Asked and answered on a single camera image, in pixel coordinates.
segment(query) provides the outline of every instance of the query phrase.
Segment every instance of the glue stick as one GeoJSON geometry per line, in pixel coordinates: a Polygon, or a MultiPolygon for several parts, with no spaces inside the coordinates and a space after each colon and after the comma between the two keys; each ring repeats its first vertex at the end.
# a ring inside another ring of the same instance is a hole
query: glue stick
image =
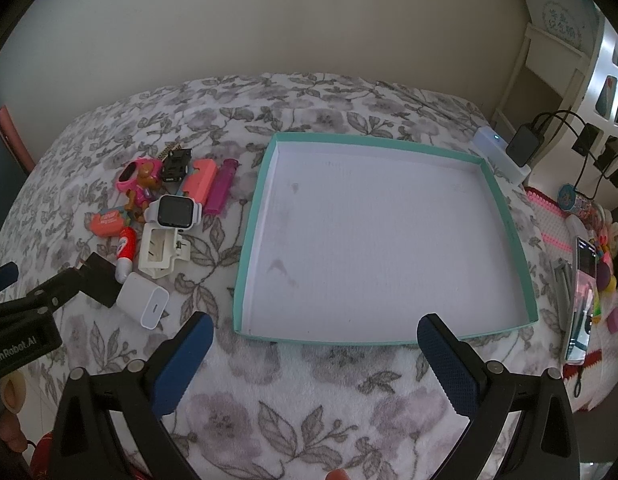
{"type": "Polygon", "coordinates": [[[132,270],[134,270],[135,256],[135,231],[131,227],[125,227],[120,231],[120,241],[116,250],[116,282],[124,283],[132,270]]]}

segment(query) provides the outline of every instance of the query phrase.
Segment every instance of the white plastic clip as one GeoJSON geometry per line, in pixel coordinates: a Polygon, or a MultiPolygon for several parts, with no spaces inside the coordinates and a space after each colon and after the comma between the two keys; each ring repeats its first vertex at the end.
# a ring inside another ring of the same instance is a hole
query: white plastic clip
{"type": "Polygon", "coordinates": [[[164,229],[148,222],[142,231],[138,270],[154,280],[173,272],[176,260],[188,262],[191,244],[177,229],[164,229]]]}

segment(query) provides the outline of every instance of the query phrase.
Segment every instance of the stain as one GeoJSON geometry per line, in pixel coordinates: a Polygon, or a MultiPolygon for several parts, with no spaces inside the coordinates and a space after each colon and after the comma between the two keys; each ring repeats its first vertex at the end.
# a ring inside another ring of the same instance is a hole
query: stain
{"type": "Polygon", "coordinates": [[[282,260],[280,258],[276,258],[275,260],[273,260],[271,262],[271,265],[269,265],[269,268],[268,268],[267,272],[271,272],[274,269],[279,270],[280,272],[282,272],[286,276],[286,278],[287,278],[287,280],[289,282],[289,285],[291,285],[292,287],[297,287],[298,286],[298,282],[296,282],[295,280],[291,279],[291,277],[289,276],[289,273],[286,272],[286,267],[284,266],[284,263],[282,262],[282,260]]]}

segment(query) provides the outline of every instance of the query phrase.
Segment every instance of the floral blanket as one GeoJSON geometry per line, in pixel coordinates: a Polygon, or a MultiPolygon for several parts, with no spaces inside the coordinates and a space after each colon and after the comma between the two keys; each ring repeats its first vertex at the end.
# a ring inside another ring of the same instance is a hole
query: floral blanket
{"type": "MultiPolygon", "coordinates": [[[[357,77],[304,73],[227,76],[158,88],[86,113],[67,126],[22,188],[0,233],[0,265],[20,280],[0,301],[25,294],[92,251],[114,261],[116,239],[88,229],[91,216],[121,205],[113,182],[124,165],[178,140],[194,157],[240,167],[223,215],[204,216],[186,237],[191,261],[158,280],[170,292],[159,326],[148,331],[116,307],[83,294],[55,313],[64,344],[28,366],[58,403],[69,371],[115,372],[148,358],[195,310],[212,316],[215,341],[166,428],[201,478],[428,478],[467,419],[455,414],[416,346],[333,347],[248,340],[231,327],[237,263],[258,168],[275,132],[393,137],[467,150],[486,124],[463,99],[357,77]]],[[[522,189],[495,171],[534,281],[540,321],[471,341],[484,360],[539,374],[557,364],[560,329],[550,261],[522,189]]],[[[134,463],[141,455],[116,419],[134,463]]],[[[503,431],[483,476],[492,476],[512,433],[503,431]]]]}

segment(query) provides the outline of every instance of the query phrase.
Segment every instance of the white smartwatch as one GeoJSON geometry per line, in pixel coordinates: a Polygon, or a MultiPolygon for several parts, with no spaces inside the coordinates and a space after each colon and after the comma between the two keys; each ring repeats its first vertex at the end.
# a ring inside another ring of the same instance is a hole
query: white smartwatch
{"type": "Polygon", "coordinates": [[[202,206],[188,196],[162,195],[144,211],[144,220],[163,229],[187,231],[202,219],[202,206]]]}

